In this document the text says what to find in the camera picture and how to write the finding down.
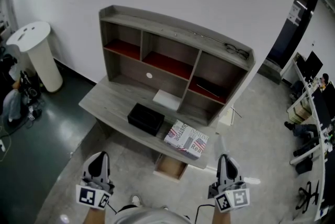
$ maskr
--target person's arm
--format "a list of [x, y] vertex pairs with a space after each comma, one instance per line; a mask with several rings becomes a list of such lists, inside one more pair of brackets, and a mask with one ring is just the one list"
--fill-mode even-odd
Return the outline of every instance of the person's arm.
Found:
[[211, 224], [230, 224], [230, 212], [220, 213], [219, 209], [215, 206]]
[[12, 84], [13, 89], [19, 89], [20, 88], [20, 79], [18, 79], [14, 84]]
[[104, 210], [90, 208], [84, 220], [84, 224], [105, 224]]

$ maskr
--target white table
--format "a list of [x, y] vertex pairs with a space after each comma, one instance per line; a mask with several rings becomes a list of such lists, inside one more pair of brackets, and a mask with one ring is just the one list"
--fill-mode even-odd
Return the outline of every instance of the white table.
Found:
[[48, 44], [50, 25], [47, 22], [30, 23], [17, 30], [6, 42], [17, 45], [20, 52], [27, 52], [42, 83], [49, 92], [56, 92], [63, 84]]
[[293, 67], [295, 69], [295, 71], [297, 72], [299, 79], [302, 81], [302, 83], [304, 84], [304, 87], [306, 89], [306, 91], [301, 95], [301, 97], [294, 102], [294, 104], [287, 110], [287, 112], [289, 112], [290, 110], [292, 110], [303, 98], [307, 98], [308, 102], [309, 102], [309, 106], [310, 109], [312, 111], [312, 116], [313, 120], [315, 122], [315, 125], [317, 127], [318, 133], [319, 133], [319, 144], [317, 146], [315, 146], [313, 149], [309, 150], [308, 152], [306, 152], [305, 154], [292, 159], [289, 163], [291, 165], [294, 165], [300, 161], [302, 161], [303, 159], [305, 159], [306, 157], [308, 157], [309, 155], [311, 155], [313, 152], [316, 152], [317, 150], [320, 150], [320, 158], [319, 158], [319, 162], [320, 165], [322, 167], [322, 174], [320, 175], [320, 181], [319, 181], [319, 189], [318, 189], [318, 193], [319, 193], [319, 199], [317, 202], [317, 211], [315, 213], [314, 217], [302, 217], [302, 218], [295, 218], [294, 220], [290, 220], [290, 221], [281, 221], [280, 224], [294, 224], [294, 223], [303, 223], [306, 221], [317, 221], [318, 219], [320, 219], [321, 217], [323, 217], [327, 212], [325, 211], [322, 215], [321, 215], [321, 204], [324, 201], [323, 199], [323, 191], [325, 190], [325, 175], [326, 175], [326, 167], [325, 167], [325, 138], [323, 136], [324, 132], [326, 131], [326, 127], [323, 127], [320, 124], [319, 118], [318, 118], [318, 114], [315, 108], [315, 104], [313, 102], [313, 97], [312, 97], [312, 90], [311, 88], [308, 87], [307, 82], [305, 81], [305, 78], [303, 77], [300, 69], [297, 66], [297, 63], [293, 60]]

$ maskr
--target gray shirt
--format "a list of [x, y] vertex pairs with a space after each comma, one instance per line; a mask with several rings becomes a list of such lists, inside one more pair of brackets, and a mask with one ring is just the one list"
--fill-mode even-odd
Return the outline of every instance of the gray shirt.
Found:
[[165, 209], [129, 208], [115, 215], [113, 224], [190, 224], [184, 216]]

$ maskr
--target office desk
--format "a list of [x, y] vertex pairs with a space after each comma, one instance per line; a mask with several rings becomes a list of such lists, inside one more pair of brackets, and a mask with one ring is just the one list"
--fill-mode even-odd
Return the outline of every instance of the office desk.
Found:
[[[217, 121], [215, 121], [212, 126], [204, 126], [201, 122], [196, 121], [190, 116], [177, 113], [153, 102], [154, 94], [151, 96], [146, 91], [139, 91], [139, 86], [132, 85], [130, 82], [127, 83], [126, 77], [120, 77], [119, 79], [123, 81], [119, 82], [115, 80], [110, 82], [107, 77], [104, 77], [80, 101], [79, 105], [96, 117], [100, 124], [102, 123], [103, 125], [113, 128], [129, 138], [136, 140], [138, 143], [183, 163], [201, 169], [206, 168], [209, 154], [213, 147], [215, 137], [217, 136], [215, 135]], [[165, 115], [164, 124], [156, 136], [152, 136], [128, 123], [127, 116], [136, 103], [140, 103]], [[179, 153], [176, 149], [171, 148], [163, 141], [177, 119], [209, 136], [207, 145], [199, 159], [192, 160]]]
[[289, 112], [290, 110], [292, 110], [303, 98], [306, 98], [309, 102], [309, 106], [311, 108], [312, 111], [312, 115], [305, 120], [303, 123], [301, 124], [315, 124], [317, 129], [318, 129], [318, 133], [319, 133], [319, 144], [317, 146], [315, 146], [313, 149], [309, 150], [308, 152], [306, 152], [305, 154], [292, 159], [289, 163], [291, 165], [297, 164], [300, 161], [302, 161], [303, 159], [305, 159], [306, 157], [308, 157], [309, 155], [311, 155], [312, 153], [316, 152], [319, 150], [320, 153], [320, 158], [317, 160], [319, 162], [319, 165], [321, 166], [321, 170], [322, 173], [320, 174], [320, 179], [319, 179], [319, 189], [318, 189], [318, 193], [319, 193], [319, 199], [317, 202], [317, 211], [315, 212], [315, 216], [314, 217], [302, 217], [302, 218], [296, 218], [294, 220], [291, 221], [281, 221], [280, 223], [302, 223], [305, 221], [317, 221], [318, 219], [320, 219], [322, 216], [324, 216], [326, 214], [326, 212], [324, 212], [321, 215], [321, 204], [323, 202], [323, 191], [325, 189], [325, 174], [326, 174], [326, 168], [325, 168], [325, 139], [323, 136], [323, 133], [326, 132], [326, 127], [323, 127], [320, 124], [319, 118], [318, 118], [318, 114], [315, 108], [315, 104], [313, 102], [313, 97], [312, 97], [312, 90], [311, 88], [308, 87], [307, 82], [305, 81], [305, 78], [303, 77], [300, 69], [297, 66], [297, 63], [293, 60], [292, 63], [295, 71], [298, 74], [299, 79], [302, 81], [302, 83], [304, 84], [304, 87], [306, 89], [306, 91], [301, 95], [301, 97], [294, 102], [294, 104], [287, 110], [287, 112]]

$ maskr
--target white robotic hand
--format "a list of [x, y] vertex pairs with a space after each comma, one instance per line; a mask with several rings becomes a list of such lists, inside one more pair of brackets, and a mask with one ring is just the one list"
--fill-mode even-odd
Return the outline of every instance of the white robotic hand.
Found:
[[208, 199], [214, 198], [220, 212], [227, 212], [250, 204], [250, 193], [242, 180], [237, 162], [227, 154], [221, 155], [216, 177], [209, 186]]
[[76, 201], [104, 210], [113, 190], [114, 185], [109, 179], [109, 156], [104, 151], [96, 153], [83, 165], [81, 183], [76, 186]]

